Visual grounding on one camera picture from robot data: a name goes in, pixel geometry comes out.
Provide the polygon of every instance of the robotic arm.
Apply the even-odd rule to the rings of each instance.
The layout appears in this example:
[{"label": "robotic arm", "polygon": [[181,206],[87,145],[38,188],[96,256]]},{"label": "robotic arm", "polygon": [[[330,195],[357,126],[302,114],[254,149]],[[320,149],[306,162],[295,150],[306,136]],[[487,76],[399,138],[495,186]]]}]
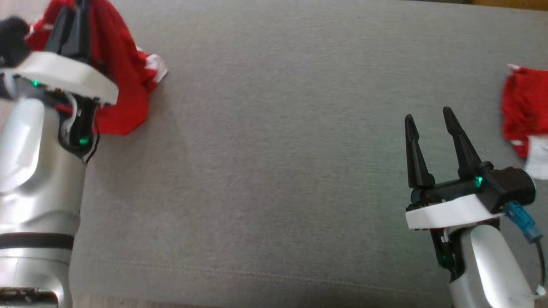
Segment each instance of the robotic arm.
[{"label": "robotic arm", "polygon": [[44,52],[26,44],[24,21],[0,21],[0,96],[18,101],[0,137],[0,307],[72,307],[95,110],[118,96],[94,68],[88,17],[86,0],[65,7]]},{"label": "robotic arm", "polygon": [[443,115],[455,144],[459,179],[440,184],[427,170],[413,117],[405,118],[408,180],[413,189],[408,227],[430,230],[437,261],[450,272],[454,308],[533,308],[537,296],[499,232],[499,219],[508,216],[529,243],[537,244],[542,267],[538,293],[542,293],[542,234],[522,208],[535,200],[534,183],[521,169],[494,170],[490,162],[482,162],[451,108],[445,107]]}]

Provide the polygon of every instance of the gray fabric surface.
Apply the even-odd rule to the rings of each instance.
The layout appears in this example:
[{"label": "gray fabric surface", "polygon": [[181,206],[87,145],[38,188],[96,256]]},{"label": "gray fabric surface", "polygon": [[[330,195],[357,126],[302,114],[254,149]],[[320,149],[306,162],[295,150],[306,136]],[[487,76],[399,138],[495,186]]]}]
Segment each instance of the gray fabric surface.
[{"label": "gray fabric surface", "polygon": [[[442,107],[484,159],[507,63],[548,69],[548,14],[404,1],[115,0],[171,72],[89,167],[74,290],[220,307],[448,307],[406,228],[403,119],[457,177]],[[530,211],[548,223],[546,193]],[[531,284],[534,248],[504,233]]]}]

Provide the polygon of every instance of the stitched seam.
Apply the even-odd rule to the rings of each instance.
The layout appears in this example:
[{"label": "stitched seam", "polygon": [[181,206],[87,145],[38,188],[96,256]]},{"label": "stitched seam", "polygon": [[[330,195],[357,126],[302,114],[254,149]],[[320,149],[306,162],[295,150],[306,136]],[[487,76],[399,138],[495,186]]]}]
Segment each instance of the stitched seam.
[{"label": "stitched seam", "polygon": [[371,286],[368,284],[325,280],[325,279],[319,279],[319,278],[299,277],[299,276],[291,276],[291,275],[279,275],[279,274],[264,273],[264,272],[221,270],[221,269],[212,269],[208,267],[188,266],[188,265],[171,265],[171,264],[158,265],[152,262],[110,259],[110,258],[86,259],[84,257],[84,259],[85,261],[89,263],[91,262],[108,263],[111,265],[116,265],[117,267],[136,267],[141,269],[149,268],[149,269],[157,269],[157,270],[167,270],[167,269],[174,270],[175,269],[179,272],[195,271],[195,272],[206,273],[208,276],[236,277],[234,275],[239,275],[238,276],[239,278],[269,280],[269,281],[277,281],[277,282],[293,282],[293,283],[307,284],[307,285],[313,285],[313,286],[322,286],[322,285],[328,284],[334,287],[344,288],[344,289],[363,288],[363,289],[375,289],[375,290],[398,292],[398,293],[409,293],[409,294],[425,294],[425,295],[431,294],[429,292],[410,291],[410,290],[402,290],[402,289],[394,289],[394,288],[386,288],[386,287],[377,287],[377,286]]}]

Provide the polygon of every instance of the blue cable connector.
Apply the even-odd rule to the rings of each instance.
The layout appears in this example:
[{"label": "blue cable connector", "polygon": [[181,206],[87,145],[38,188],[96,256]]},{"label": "blue cable connector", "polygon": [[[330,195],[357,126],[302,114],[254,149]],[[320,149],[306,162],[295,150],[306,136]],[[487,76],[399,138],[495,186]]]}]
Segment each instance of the blue cable connector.
[{"label": "blue cable connector", "polygon": [[535,221],[518,202],[508,202],[504,208],[504,214],[520,228],[529,244],[538,241],[543,236],[536,227]]}]

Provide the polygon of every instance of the red cloth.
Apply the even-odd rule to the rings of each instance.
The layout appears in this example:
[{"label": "red cloth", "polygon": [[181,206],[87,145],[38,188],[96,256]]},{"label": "red cloth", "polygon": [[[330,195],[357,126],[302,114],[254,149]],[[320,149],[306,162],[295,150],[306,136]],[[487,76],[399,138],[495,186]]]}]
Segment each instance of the red cloth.
[{"label": "red cloth", "polygon": [[503,136],[526,158],[530,135],[548,134],[548,71],[520,67],[503,91]]},{"label": "red cloth", "polygon": [[[63,5],[73,7],[74,0],[52,0],[33,24],[27,39],[33,50],[44,50]],[[148,116],[149,92],[156,88],[157,72],[146,67],[149,55],[137,50],[124,20],[108,0],[90,1],[90,23],[93,58],[109,68],[119,89],[117,104],[97,111],[99,131],[127,135]]]}]

